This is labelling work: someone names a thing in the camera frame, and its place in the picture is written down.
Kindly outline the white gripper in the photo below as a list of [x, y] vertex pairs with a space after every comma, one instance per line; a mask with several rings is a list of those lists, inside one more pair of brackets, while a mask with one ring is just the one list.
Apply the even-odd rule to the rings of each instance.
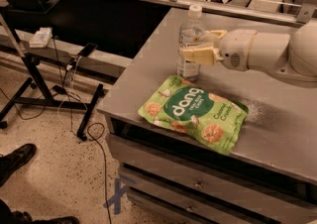
[[239, 71], [248, 70], [248, 56], [257, 32], [255, 30], [238, 29], [232, 32], [226, 30], [207, 31], [206, 42], [220, 39], [220, 51], [213, 47], [183, 49], [185, 60], [204, 65], [214, 65], [217, 61], [229, 68]]

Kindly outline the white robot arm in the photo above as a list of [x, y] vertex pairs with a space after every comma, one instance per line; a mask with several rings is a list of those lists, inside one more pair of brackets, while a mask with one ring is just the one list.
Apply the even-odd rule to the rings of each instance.
[[208, 31], [205, 41], [181, 48], [180, 55], [198, 64], [238, 71], [257, 70], [279, 81], [317, 87], [317, 23], [309, 22], [292, 34], [253, 29]]

